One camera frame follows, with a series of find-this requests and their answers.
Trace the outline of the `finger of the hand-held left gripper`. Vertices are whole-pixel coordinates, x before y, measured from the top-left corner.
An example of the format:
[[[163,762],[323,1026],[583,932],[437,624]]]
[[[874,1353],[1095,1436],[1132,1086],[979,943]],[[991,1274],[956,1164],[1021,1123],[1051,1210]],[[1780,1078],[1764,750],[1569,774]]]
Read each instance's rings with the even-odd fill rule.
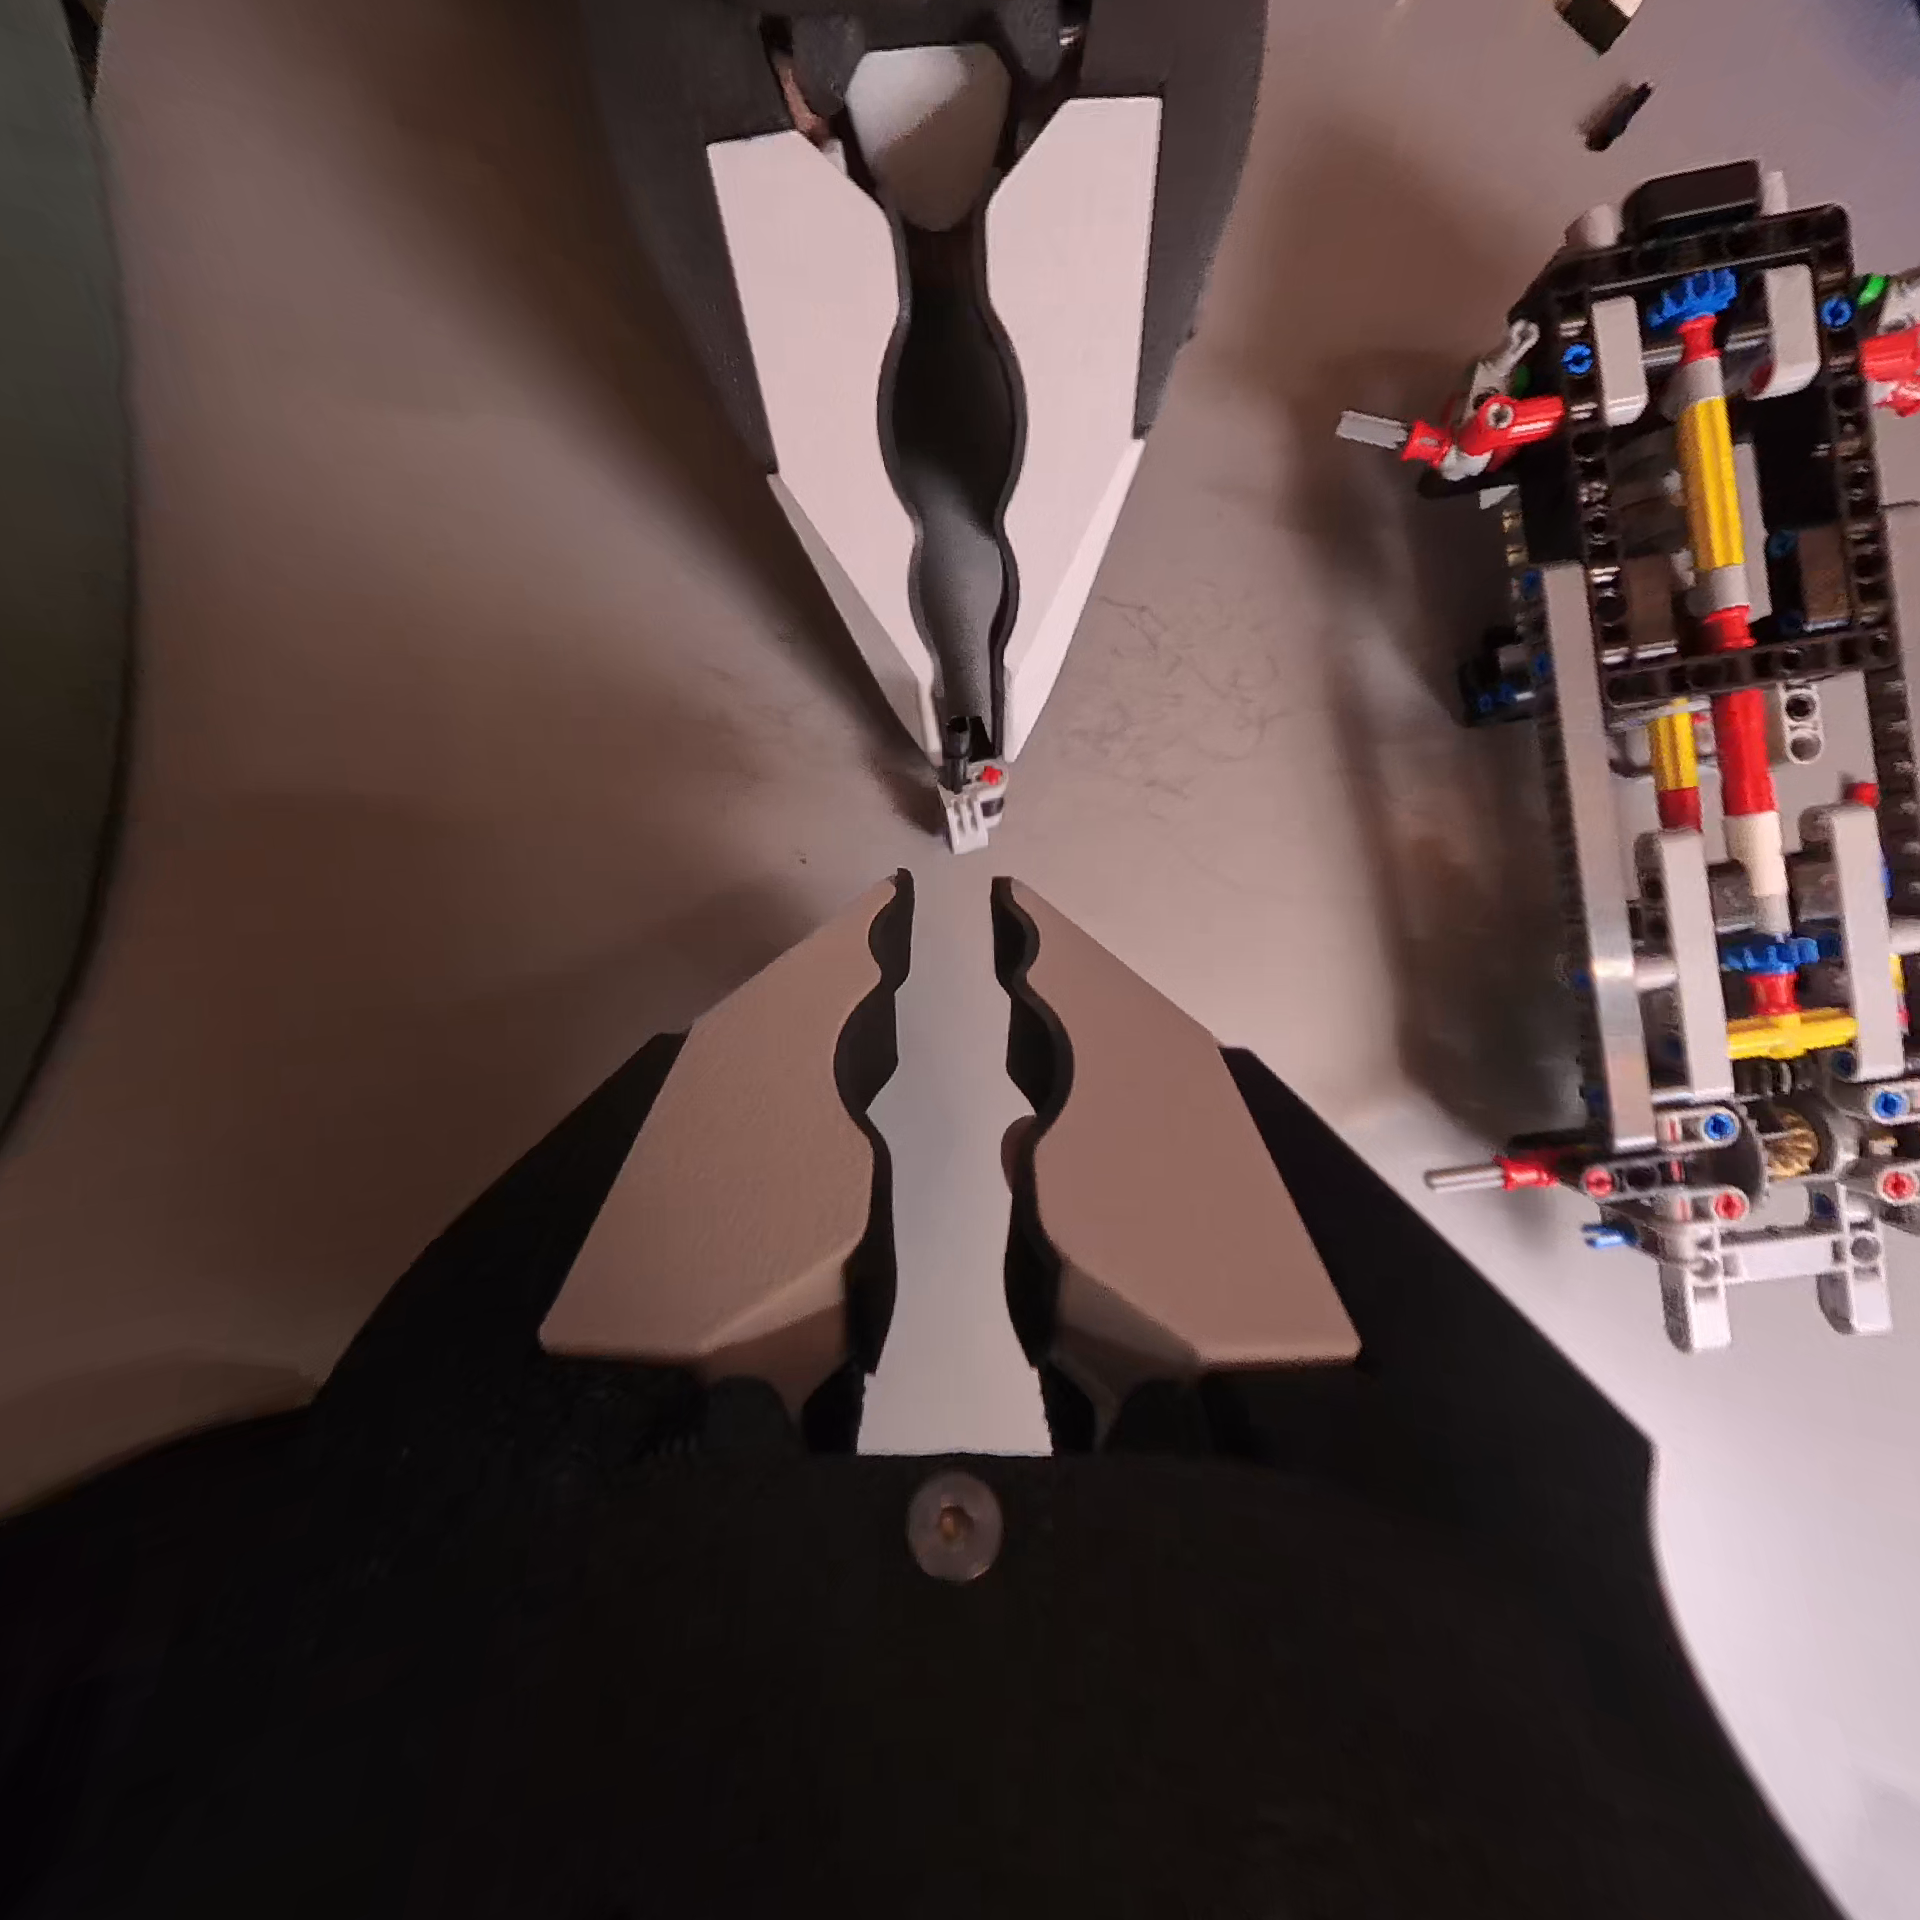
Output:
[[[1007,456],[973,510],[1000,591],[987,627],[996,755],[1034,736],[1144,457],[1137,422],[1162,98],[1072,98],[979,211],[976,302]]]
[[[937,663],[911,593],[920,531],[880,439],[904,319],[893,228],[803,134],[714,143],[706,162],[772,439],[770,491],[882,700],[937,752]]]

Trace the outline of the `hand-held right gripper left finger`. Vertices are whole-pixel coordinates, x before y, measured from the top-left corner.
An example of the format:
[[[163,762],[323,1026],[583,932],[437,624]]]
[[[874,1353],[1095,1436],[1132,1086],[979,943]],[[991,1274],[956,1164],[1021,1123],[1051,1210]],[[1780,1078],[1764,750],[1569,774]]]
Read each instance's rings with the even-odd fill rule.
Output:
[[[687,1034],[540,1343],[865,1396],[896,1311],[893,1164],[915,880],[879,880]]]

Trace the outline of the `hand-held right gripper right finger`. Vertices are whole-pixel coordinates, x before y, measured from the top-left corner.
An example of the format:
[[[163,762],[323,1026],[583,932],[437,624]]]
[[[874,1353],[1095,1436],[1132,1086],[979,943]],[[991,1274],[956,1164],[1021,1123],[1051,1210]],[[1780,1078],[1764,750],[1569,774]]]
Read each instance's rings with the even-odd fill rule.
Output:
[[[1016,879],[993,882],[993,959],[1029,1110],[1007,1303],[1064,1416],[1352,1370],[1361,1336],[1215,1035]]]

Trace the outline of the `small grey black lego assembly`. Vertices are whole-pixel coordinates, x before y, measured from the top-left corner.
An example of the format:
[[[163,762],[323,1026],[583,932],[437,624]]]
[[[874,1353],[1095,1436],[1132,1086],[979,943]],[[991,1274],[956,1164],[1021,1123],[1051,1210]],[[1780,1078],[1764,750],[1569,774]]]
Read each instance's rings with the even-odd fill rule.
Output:
[[[945,842],[954,855],[985,851],[1001,820],[1009,791],[1007,764],[993,747],[981,715],[954,715],[945,723],[940,798]]]

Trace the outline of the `lego car chassis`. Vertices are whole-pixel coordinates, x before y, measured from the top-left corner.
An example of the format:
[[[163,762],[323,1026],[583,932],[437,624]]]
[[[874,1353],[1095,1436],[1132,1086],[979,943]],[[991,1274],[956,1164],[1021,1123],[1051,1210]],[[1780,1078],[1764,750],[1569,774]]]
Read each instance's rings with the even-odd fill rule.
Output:
[[[1436,1168],[1581,1193],[1657,1266],[1668,1343],[1740,1288],[1890,1327],[1915,1234],[1915,272],[1731,160],[1569,228],[1436,422],[1336,433],[1495,510],[1507,616],[1471,728],[1538,739],[1581,1120]]]

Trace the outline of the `person's green sweater torso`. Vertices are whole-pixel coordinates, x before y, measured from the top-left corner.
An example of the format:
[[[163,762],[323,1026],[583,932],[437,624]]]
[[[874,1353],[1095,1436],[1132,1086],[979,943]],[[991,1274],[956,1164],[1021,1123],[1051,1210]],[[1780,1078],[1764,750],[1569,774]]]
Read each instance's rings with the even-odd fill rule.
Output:
[[[2,1126],[105,892],[135,638],[124,278],[95,118],[104,4],[2,4]]]

